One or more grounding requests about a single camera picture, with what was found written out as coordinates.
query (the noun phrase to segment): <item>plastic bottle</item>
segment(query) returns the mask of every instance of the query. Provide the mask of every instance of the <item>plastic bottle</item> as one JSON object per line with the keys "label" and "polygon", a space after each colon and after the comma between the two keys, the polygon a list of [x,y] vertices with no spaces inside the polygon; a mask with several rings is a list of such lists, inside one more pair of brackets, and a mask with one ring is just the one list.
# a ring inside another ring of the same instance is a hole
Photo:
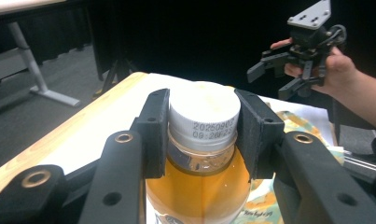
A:
{"label": "plastic bottle", "polygon": [[250,182],[237,139],[240,100],[230,87],[171,89],[165,176],[146,181],[160,223],[231,223]]}

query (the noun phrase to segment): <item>bottle cap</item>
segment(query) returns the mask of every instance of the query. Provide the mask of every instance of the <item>bottle cap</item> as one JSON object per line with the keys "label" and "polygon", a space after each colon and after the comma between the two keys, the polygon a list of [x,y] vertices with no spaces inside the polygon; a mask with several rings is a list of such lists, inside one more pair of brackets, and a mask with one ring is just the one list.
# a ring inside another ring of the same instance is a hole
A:
{"label": "bottle cap", "polygon": [[193,150],[224,149],[237,134],[240,107],[234,88],[217,83],[197,81],[171,89],[170,135]]}

